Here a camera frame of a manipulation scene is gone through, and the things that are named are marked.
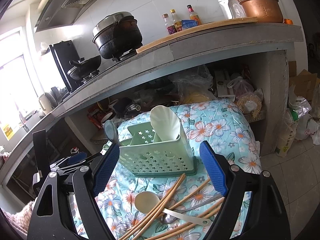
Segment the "cream rice spoon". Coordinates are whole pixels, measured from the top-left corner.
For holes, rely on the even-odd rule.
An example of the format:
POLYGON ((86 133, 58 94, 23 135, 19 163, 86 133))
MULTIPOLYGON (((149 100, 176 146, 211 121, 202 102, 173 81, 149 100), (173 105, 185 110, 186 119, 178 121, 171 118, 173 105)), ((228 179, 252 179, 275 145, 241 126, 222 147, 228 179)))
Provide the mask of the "cream rice spoon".
POLYGON ((144 214, 151 211, 152 208, 159 204, 159 197, 150 191, 144 191, 136 195, 135 197, 135 207, 136 209, 144 214))

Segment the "small steel spoon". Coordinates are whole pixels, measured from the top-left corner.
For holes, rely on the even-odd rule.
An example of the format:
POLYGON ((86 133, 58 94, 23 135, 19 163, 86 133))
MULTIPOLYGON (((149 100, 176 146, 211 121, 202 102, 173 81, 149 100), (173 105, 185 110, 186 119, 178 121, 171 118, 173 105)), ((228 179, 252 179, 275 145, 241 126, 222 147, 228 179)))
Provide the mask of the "small steel spoon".
POLYGON ((191 211, 191 210, 195 210, 198 207, 202 207, 206 204, 212 203, 212 202, 219 200, 221 198, 222 198, 222 195, 220 193, 217 193, 213 197, 210 197, 209 199, 205 200, 204 202, 202 202, 200 204, 196 204, 193 207, 187 208, 187 209, 183 210, 182 212, 164 210, 163 211, 164 215, 159 219, 159 221, 163 224, 171 224, 177 219, 182 219, 186 222, 194 223, 196 225, 201 225, 201 226, 210 225, 211 222, 209 222, 208 219, 192 217, 189 215, 185 215, 185 213, 188 211, 191 211))

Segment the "white shell rice paddle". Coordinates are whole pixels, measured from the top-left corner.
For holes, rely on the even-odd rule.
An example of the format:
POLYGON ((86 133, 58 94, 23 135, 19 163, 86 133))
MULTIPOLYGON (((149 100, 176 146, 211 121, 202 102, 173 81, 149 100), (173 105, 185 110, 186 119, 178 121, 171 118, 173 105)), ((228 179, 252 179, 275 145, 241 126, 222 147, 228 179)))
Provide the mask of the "white shell rice paddle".
POLYGON ((180 136, 181 121, 168 107, 154 107, 150 112, 150 123, 161 141, 176 140, 180 136))

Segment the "floral blue quilt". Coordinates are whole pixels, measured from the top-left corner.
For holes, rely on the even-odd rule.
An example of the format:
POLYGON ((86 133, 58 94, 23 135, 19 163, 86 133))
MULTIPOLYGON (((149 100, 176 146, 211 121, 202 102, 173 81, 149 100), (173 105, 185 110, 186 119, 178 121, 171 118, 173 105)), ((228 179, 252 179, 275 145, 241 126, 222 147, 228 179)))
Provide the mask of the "floral blue quilt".
MULTIPOLYGON (((245 172, 255 174, 262 171, 259 141, 255 140, 249 123, 234 103, 228 100, 214 100, 174 106, 172 111, 180 118, 197 160, 196 174, 186 176, 181 183, 187 190, 192 185, 201 185, 200 177, 209 179, 199 155, 200 144, 203 141, 207 141, 212 149, 223 155, 231 165, 238 165, 245 172)), ((129 232, 125 216, 129 212, 137 211, 135 196, 138 193, 158 193, 153 188, 154 184, 170 184, 173 180, 176 182, 176 177, 135 177, 121 163, 117 163, 104 191, 95 199, 114 238, 120 239, 129 232)), ((197 212, 195 216, 202 214, 210 206, 197 212)))

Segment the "mint green utensil caddy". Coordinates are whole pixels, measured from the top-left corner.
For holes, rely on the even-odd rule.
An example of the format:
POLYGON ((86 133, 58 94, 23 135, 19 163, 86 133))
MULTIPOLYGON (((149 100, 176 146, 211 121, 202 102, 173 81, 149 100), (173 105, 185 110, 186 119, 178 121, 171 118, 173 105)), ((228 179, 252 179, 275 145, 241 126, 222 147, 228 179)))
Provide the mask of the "mint green utensil caddy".
POLYGON ((195 175, 197 160, 184 129, 175 140, 161 141, 149 122, 118 128, 119 162, 135 177, 167 178, 195 175))

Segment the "black wok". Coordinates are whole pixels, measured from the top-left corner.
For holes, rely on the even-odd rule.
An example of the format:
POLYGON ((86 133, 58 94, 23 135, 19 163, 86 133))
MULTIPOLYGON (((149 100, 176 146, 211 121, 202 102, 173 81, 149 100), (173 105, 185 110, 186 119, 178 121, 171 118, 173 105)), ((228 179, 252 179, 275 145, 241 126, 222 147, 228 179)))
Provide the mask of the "black wok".
POLYGON ((101 56, 98 55, 87 60, 84 58, 79 61, 71 60, 69 64, 72 68, 67 72, 67 75, 75 81, 81 81, 90 75, 95 76, 99 73, 101 56))

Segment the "large black stock pot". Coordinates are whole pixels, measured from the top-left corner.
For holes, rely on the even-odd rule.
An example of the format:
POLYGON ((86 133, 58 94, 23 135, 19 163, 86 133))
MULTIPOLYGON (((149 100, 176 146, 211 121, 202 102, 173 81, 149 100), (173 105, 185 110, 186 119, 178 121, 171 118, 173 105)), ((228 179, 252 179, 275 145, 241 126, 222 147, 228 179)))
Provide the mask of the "large black stock pot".
POLYGON ((142 34, 134 16, 126 11, 106 16, 93 28, 93 40, 104 59, 119 58, 142 46, 142 34))

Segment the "range hood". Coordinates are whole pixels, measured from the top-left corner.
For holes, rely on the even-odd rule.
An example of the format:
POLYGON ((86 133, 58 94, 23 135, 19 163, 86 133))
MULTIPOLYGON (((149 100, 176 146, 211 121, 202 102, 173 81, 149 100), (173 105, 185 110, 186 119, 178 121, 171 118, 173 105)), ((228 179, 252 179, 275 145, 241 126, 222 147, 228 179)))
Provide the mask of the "range hood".
POLYGON ((96 0, 48 0, 35 24, 35 32, 73 25, 96 0))

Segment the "dark vinegar bottle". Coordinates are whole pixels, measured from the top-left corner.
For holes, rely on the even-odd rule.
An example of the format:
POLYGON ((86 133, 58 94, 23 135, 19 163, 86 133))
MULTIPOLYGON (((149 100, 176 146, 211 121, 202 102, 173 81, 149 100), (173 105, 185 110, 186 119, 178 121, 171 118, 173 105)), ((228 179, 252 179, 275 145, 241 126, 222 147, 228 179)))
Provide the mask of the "dark vinegar bottle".
POLYGON ((163 20, 169 35, 177 33, 174 22, 169 18, 168 14, 163 14, 163 20))

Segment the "wooden cutting board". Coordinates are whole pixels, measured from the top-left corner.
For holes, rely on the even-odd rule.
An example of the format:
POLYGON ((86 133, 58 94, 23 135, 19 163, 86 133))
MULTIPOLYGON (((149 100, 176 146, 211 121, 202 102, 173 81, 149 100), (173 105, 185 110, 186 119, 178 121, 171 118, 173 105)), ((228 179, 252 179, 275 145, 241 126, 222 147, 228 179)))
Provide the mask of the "wooden cutting board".
POLYGON ((171 34, 171 35, 164 37, 164 38, 160 38, 160 39, 155 40, 147 45, 140 47, 139 49, 137 49, 137 54, 140 54, 140 53, 142 53, 146 50, 149 50, 153 47, 162 45, 166 42, 173 41, 173 40, 176 40, 180 37, 184 37, 184 36, 187 36, 187 35, 190 35, 193 33, 198 33, 198 32, 205 31, 205 30, 212 30, 212 29, 219 28, 219 27, 225 27, 225 26, 237 25, 237 24, 246 24, 246 23, 258 23, 258 18, 257 17, 235 18, 235 19, 231 19, 231 20, 210 22, 210 23, 202 24, 202 25, 192 27, 189 29, 185 29, 183 31, 171 34))

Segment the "yellow cap sauce bottle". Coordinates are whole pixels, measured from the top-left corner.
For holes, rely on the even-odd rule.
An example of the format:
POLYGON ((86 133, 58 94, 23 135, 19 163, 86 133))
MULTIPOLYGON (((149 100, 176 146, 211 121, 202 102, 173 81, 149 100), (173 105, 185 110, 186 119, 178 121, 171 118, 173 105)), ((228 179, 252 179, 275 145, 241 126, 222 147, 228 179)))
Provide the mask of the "yellow cap sauce bottle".
POLYGON ((172 20, 174 22, 175 28, 177 32, 182 31, 182 20, 179 18, 177 15, 176 11, 174 9, 171 9, 171 15, 172 15, 172 20))

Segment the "blue seasoning packet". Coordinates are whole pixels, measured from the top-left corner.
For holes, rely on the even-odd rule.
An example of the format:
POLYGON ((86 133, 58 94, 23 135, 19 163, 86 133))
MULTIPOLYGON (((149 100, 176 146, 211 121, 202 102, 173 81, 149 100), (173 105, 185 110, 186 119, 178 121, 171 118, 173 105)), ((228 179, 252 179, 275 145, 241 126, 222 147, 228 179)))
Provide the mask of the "blue seasoning packet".
POLYGON ((196 20, 181 20, 182 30, 190 29, 198 26, 198 22, 196 20))

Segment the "grey concrete counter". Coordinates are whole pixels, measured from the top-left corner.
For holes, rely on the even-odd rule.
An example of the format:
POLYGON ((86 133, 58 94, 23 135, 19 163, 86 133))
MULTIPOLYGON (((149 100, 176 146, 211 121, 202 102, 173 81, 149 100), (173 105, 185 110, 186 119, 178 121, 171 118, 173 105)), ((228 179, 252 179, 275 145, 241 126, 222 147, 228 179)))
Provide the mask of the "grey concrete counter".
POLYGON ((246 23, 219 27, 176 38, 116 64, 80 87, 34 126, 50 129, 61 118, 105 97, 142 83, 201 64, 231 57, 253 55, 252 77, 265 96, 266 132, 261 154, 272 153, 277 144, 288 94, 287 51, 303 41, 300 26, 280 23, 246 23))

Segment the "red cap sauce bottle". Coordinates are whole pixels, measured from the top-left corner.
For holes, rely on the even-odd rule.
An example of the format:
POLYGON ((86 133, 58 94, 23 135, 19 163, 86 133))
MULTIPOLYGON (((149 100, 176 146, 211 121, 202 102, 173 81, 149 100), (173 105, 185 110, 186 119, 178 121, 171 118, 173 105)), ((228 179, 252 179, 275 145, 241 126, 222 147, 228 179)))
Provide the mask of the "red cap sauce bottle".
POLYGON ((201 20, 200 20, 198 14, 193 10, 193 7, 189 4, 189 5, 187 5, 187 8, 189 10, 190 19, 195 20, 197 22, 197 25, 201 25, 201 20))

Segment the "copper pot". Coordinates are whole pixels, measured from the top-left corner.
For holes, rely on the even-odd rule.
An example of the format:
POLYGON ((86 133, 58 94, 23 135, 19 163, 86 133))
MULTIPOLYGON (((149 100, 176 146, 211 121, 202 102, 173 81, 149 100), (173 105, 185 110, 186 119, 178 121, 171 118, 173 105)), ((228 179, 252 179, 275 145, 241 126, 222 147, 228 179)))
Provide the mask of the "copper pot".
POLYGON ((261 23, 283 23, 278 0, 237 0, 247 17, 256 17, 261 23))

